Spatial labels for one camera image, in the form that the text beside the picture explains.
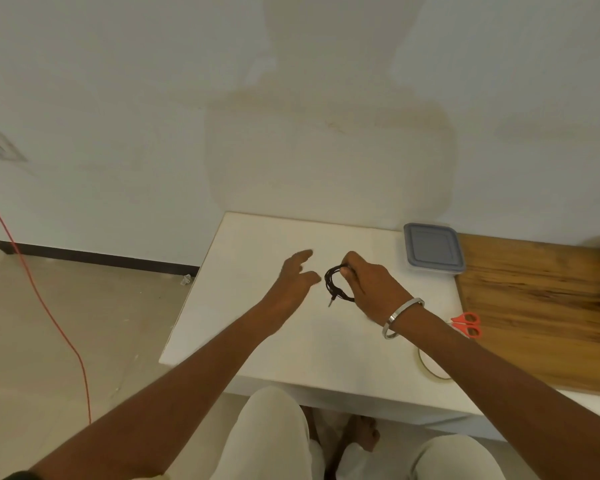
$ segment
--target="black cable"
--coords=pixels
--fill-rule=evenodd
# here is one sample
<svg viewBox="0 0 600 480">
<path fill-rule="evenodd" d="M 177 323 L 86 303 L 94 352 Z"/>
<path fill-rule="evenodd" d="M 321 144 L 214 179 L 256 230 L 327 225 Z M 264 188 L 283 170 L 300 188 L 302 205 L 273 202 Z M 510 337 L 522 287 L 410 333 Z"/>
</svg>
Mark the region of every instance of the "black cable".
<svg viewBox="0 0 600 480">
<path fill-rule="evenodd" d="M 330 268 L 330 270 L 328 270 L 327 273 L 324 275 L 324 284 L 327 285 L 327 291 L 331 295 L 331 301 L 329 302 L 329 306 L 331 306 L 331 304 L 336 299 L 336 297 L 345 299 L 347 301 L 355 301 L 353 298 L 348 297 L 344 293 L 344 291 L 342 291 L 340 288 L 338 288 L 336 285 L 333 284 L 333 275 L 335 273 L 339 273 L 340 269 L 343 267 L 348 267 L 349 269 L 351 269 L 351 266 L 349 266 L 348 264 L 339 264 L 337 266 Z"/>
</svg>

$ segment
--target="hand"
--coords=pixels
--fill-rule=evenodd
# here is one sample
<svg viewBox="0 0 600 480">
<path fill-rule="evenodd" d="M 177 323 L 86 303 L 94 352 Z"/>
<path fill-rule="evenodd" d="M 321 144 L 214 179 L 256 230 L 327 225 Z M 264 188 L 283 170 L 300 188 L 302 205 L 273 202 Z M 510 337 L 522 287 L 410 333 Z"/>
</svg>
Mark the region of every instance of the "hand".
<svg viewBox="0 0 600 480">
<path fill-rule="evenodd" d="M 302 264 L 313 254 L 311 249 L 300 251 L 282 265 L 280 275 L 268 293 L 257 305 L 271 325 L 270 333 L 277 332 L 302 304 L 311 287 L 320 283 L 315 271 L 302 273 Z"/>
<path fill-rule="evenodd" d="M 413 298 L 384 266 L 368 263 L 355 251 L 348 252 L 342 263 L 349 265 L 340 273 L 351 286 L 356 305 L 380 326 Z"/>
</svg>

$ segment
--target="white wall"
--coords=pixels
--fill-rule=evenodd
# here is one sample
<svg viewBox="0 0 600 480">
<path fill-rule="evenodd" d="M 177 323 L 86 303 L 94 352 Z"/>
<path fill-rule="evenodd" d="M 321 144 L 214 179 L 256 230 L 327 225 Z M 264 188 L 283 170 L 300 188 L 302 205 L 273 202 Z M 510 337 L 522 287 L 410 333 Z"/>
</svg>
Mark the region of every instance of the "white wall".
<svg viewBox="0 0 600 480">
<path fill-rule="evenodd" d="M 20 242 L 200 264 L 238 210 L 600 244 L 600 0 L 0 0 L 0 129 Z"/>
</svg>

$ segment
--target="gray lid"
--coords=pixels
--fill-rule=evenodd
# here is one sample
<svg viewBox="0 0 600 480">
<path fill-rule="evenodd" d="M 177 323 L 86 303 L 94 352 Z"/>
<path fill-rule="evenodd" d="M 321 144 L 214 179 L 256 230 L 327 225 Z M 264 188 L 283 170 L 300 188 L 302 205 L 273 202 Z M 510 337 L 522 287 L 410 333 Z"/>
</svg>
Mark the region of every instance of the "gray lid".
<svg viewBox="0 0 600 480">
<path fill-rule="evenodd" d="M 410 265 L 463 273 L 466 270 L 458 234 L 451 227 L 410 223 L 404 226 Z"/>
</svg>

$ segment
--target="left hand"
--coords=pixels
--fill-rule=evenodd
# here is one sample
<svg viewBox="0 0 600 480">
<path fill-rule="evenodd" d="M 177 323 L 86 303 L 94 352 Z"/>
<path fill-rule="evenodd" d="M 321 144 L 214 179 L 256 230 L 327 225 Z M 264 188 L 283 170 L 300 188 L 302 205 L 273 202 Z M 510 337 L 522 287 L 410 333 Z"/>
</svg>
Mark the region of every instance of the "left hand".
<svg viewBox="0 0 600 480">
<path fill-rule="evenodd" d="M 258 311 L 267 317 L 270 332 L 277 332 L 304 301 L 311 287 L 320 283 L 315 271 L 302 273 L 302 264 L 313 254 L 311 249 L 300 251 L 282 265 L 280 275 L 268 293 L 257 304 Z"/>
</svg>

